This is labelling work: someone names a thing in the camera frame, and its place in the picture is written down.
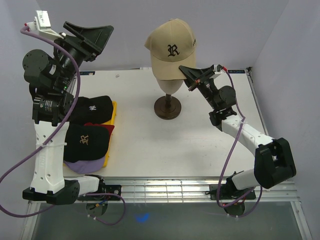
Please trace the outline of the black cap gold R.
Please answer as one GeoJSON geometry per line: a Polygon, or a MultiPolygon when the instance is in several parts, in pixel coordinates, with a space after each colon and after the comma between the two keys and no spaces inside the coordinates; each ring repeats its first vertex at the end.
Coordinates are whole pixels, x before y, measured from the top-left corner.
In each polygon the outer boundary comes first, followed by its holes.
{"type": "Polygon", "coordinates": [[[104,157],[108,148],[95,143],[94,131],[89,126],[71,124],[65,136],[63,160],[77,161],[98,160],[104,157]]]}

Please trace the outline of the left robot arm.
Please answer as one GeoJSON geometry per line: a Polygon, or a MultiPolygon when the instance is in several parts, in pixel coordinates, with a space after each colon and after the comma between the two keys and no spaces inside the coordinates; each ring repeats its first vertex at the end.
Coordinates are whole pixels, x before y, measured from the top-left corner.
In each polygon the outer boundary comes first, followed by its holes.
{"type": "Polygon", "coordinates": [[[32,119],[36,131],[36,150],[33,179],[22,192],[29,201],[45,201],[52,205],[70,205],[87,195],[100,200],[106,195],[104,180],[98,175],[65,179],[63,155],[69,117],[78,101],[78,94],[68,92],[73,83],[80,84],[79,67],[92,62],[104,50],[114,28],[80,27],[69,22],[64,28],[70,35],[59,34],[54,40],[21,29],[27,35],[53,46],[54,55],[40,49],[29,51],[23,58],[24,79],[32,96],[32,119]]]}

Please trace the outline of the beige cap black R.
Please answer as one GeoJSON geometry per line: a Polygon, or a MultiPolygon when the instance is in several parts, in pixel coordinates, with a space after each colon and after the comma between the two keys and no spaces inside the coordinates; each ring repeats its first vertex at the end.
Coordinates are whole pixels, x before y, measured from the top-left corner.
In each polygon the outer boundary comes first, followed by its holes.
{"type": "Polygon", "coordinates": [[[192,28],[179,18],[157,27],[146,39],[151,68],[156,79],[183,80],[179,66],[196,67],[197,40],[192,28]]]}

